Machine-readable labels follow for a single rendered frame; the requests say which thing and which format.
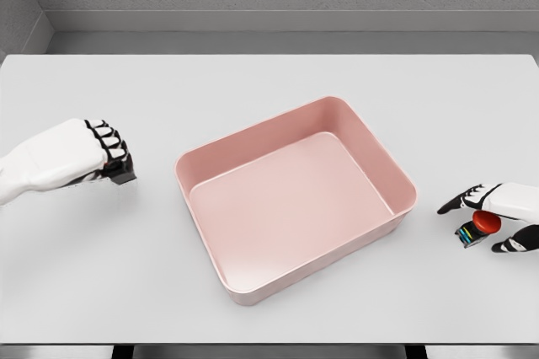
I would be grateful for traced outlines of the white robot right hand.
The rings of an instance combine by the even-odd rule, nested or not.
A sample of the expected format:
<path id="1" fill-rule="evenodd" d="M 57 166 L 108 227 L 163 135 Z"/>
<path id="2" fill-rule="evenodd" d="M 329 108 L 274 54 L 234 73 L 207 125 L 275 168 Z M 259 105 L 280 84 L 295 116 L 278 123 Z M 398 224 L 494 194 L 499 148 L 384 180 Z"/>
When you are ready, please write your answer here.
<path id="1" fill-rule="evenodd" d="M 494 253 L 539 250 L 539 187 L 512 182 L 474 185 L 449 200 L 437 213 L 442 215 L 464 207 L 528 223 L 505 241 L 494 244 Z"/>

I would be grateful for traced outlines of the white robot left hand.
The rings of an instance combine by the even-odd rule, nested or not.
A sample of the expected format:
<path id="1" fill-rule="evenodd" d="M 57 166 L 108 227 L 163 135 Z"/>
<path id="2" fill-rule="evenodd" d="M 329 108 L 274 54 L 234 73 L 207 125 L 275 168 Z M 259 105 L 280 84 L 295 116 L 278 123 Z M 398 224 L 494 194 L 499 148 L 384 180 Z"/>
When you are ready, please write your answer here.
<path id="1" fill-rule="evenodd" d="M 30 189 L 48 191 L 100 180 L 103 167 L 126 158 L 120 133 L 103 120 L 70 119 L 24 142 L 30 157 Z"/>

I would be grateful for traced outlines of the red button industrial switch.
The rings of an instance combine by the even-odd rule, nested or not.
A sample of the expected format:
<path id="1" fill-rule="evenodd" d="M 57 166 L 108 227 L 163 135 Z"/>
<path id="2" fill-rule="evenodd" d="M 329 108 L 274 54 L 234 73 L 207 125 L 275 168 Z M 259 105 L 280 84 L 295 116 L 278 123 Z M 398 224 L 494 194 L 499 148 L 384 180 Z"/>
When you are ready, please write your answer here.
<path id="1" fill-rule="evenodd" d="M 491 212 L 475 211 L 472 214 L 472 220 L 462 224 L 455 231 L 455 235 L 466 249 L 481 243 L 489 235 L 497 233 L 501 226 L 502 221 L 499 216 Z"/>

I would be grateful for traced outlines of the pink rectangular plastic basket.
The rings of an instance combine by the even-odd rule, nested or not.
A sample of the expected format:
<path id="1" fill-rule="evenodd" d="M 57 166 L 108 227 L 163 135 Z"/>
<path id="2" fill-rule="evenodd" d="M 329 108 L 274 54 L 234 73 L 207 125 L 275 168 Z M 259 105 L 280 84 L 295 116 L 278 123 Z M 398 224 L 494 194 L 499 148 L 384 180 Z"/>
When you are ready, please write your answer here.
<path id="1" fill-rule="evenodd" d="M 388 235 L 418 199 L 333 96 L 190 150 L 174 173 L 221 284 L 243 306 Z"/>

